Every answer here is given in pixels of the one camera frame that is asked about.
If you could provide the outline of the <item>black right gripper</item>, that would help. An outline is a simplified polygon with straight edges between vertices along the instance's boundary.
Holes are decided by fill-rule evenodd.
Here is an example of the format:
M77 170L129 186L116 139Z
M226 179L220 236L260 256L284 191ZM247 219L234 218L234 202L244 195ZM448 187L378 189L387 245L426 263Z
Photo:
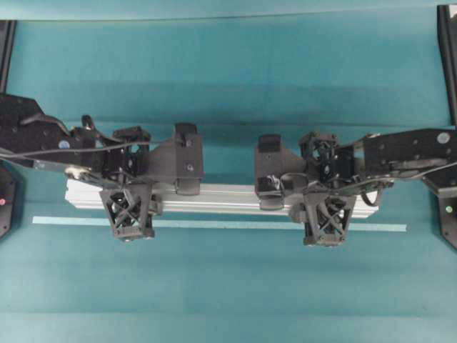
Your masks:
M254 149L255 192L260 210L284 208L282 189L342 189L357 182L354 147L334 134L310 132L299 139L299 153L280 134L264 134Z

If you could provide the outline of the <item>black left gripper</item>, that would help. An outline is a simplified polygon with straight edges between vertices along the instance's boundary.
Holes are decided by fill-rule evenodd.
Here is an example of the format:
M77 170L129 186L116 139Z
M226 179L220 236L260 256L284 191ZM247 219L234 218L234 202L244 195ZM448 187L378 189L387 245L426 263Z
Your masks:
M118 129L103 137L104 146L129 145L106 153L104 177L120 185L162 182L175 184L181 196L200 194L204 175L203 144L197 126L175 123L171 138L151 148L151 135L139 126Z

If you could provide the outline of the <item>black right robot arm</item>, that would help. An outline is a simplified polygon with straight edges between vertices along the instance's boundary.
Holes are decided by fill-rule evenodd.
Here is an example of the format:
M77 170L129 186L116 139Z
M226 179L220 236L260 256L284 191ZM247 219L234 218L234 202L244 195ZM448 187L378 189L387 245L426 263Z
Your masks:
M439 198L456 196L456 131L417 129L367 135L341 144L334 134L310 132L300 152L278 134L260 136L255 148L255 193L264 211L283 209L292 199L304 208L352 207L357 197L374 207L396 181L421 181Z

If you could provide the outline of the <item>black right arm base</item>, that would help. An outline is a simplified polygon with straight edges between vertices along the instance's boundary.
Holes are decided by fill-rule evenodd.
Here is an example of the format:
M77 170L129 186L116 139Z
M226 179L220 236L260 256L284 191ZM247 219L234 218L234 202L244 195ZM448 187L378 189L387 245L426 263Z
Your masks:
M437 191L441 236L456 249L456 193Z

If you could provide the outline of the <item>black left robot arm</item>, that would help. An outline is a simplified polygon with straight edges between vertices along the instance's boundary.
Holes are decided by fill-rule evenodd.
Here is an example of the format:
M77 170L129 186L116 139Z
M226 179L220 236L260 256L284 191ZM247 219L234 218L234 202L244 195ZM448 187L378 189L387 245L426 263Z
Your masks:
M177 123L171 138L154 142L139 126L102 134L89 115L68 129L36 100L1 94L1 159L61 172L103 189L168 184L184 196L199 194L203 144L195 124Z

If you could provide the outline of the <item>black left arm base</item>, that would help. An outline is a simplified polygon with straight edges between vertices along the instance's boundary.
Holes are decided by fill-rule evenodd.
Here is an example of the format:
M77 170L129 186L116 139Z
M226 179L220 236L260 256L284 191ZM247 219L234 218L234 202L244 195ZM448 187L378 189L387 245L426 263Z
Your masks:
M16 180L10 171L1 165L1 206L0 206L0 235L4 237L11 229L14 201L16 196Z

